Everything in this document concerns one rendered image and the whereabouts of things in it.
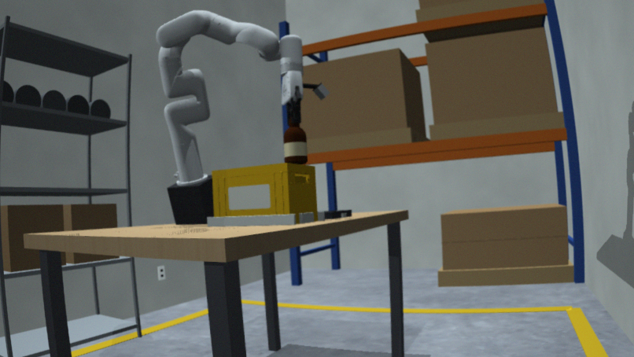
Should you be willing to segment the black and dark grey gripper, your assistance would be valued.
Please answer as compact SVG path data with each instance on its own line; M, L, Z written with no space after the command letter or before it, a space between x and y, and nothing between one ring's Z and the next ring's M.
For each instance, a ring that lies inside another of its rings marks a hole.
M291 123L301 123L300 101L302 101L303 81L302 71L289 70L281 73L282 78L282 105L287 107L287 125L289 126L289 118L291 111ZM302 97L301 95L302 94ZM296 97L295 97L296 95ZM291 99L291 101L289 101ZM292 110L291 110L292 107Z

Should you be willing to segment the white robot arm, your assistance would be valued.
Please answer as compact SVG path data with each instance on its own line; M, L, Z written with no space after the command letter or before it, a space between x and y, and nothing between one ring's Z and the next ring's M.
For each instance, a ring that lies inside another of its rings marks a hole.
M203 174L195 133L186 125L206 121L210 117L205 79L199 69L182 71L183 47L195 35L205 35L227 45L234 42L255 47L264 61L281 59L281 73L303 71L302 41L297 35L286 35L279 41L272 32L255 24L238 23L204 10L188 12L157 30L160 74L168 98L195 95L195 98L174 101L164 109L178 172L178 186L188 186L208 179ZM175 45L177 43L177 45ZM174 47L175 46L175 47Z

